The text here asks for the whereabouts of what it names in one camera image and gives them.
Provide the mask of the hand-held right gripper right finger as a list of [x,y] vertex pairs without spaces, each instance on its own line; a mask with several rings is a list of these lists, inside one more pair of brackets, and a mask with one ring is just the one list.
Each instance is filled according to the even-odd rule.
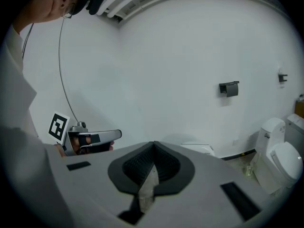
[[187,157],[194,175],[178,194],[157,196],[138,228],[276,228],[285,193],[268,195],[226,161],[162,142]]

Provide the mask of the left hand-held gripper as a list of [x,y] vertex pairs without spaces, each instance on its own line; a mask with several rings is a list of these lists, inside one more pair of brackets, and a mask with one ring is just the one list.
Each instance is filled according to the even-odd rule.
[[88,132],[85,122],[76,122],[70,117],[55,112],[50,123],[48,135],[56,142],[62,156],[77,155],[70,139],[79,138],[80,148],[92,147],[91,143],[110,143],[122,137],[121,130]]

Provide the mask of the person's left hand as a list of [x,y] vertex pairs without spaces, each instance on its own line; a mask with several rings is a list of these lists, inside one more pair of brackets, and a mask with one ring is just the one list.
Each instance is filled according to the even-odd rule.
[[78,137],[73,137],[70,139],[70,141],[72,144],[72,148],[77,155],[106,152],[106,151],[112,151],[114,149],[113,148],[114,141],[99,146],[85,147],[85,148],[80,148]]

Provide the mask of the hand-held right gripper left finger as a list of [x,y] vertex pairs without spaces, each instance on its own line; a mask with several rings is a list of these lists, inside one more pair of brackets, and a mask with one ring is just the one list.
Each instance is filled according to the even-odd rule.
[[56,184],[64,197],[76,228],[129,228],[119,219],[129,210],[133,195],[117,190],[108,177],[110,163],[139,148],[139,144],[109,152],[61,157],[49,145],[47,155]]

